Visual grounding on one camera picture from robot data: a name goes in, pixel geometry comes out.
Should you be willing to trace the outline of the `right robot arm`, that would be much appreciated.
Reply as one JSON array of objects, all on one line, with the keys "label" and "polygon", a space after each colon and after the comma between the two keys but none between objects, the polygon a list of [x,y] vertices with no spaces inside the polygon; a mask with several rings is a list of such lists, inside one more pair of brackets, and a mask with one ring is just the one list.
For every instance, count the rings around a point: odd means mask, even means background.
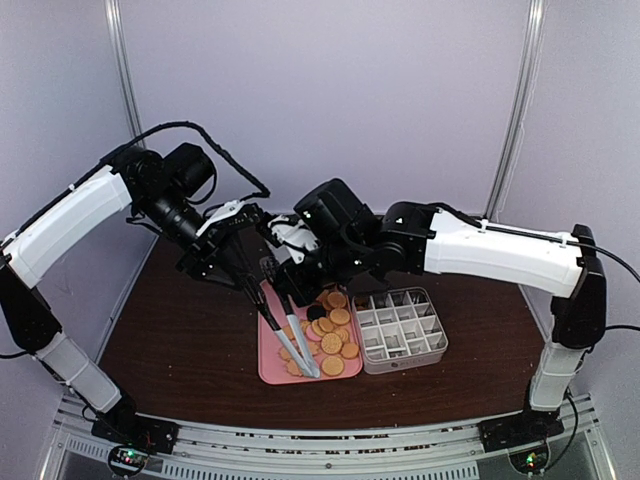
[{"label": "right robot arm", "polygon": [[287,251],[275,286],[299,304],[331,283],[367,273],[460,274],[545,291],[554,320],[523,412],[513,419],[519,440],[535,440],[551,424],[586,350],[605,333],[607,281],[591,230],[546,233],[474,219],[445,203],[402,201],[378,217],[340,179],[309,192],[295,216],[267,223]]}]

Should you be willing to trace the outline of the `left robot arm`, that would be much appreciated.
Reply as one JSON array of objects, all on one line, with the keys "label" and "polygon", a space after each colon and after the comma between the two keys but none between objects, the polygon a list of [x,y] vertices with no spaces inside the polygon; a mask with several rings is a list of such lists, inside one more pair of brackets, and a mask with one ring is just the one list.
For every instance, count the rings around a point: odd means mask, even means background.
[{"label": "left robot arm", "polygon": [[221,283],[257,294],[250,270],[233,256],[240,231],[264,226],[267,214],[249,200],[227,202],[210,215],[198,212],[192,197],[214,175],[212,161],[190,143],[166,156],[123,146],[1,245],[1,309],[13,341],[78,394],[123,444],[144,433],[134,400],[67,334],[40,284],[100,225],[130,211],[182,250],[179,268],[188,276],[210,281],[220,270]]}]

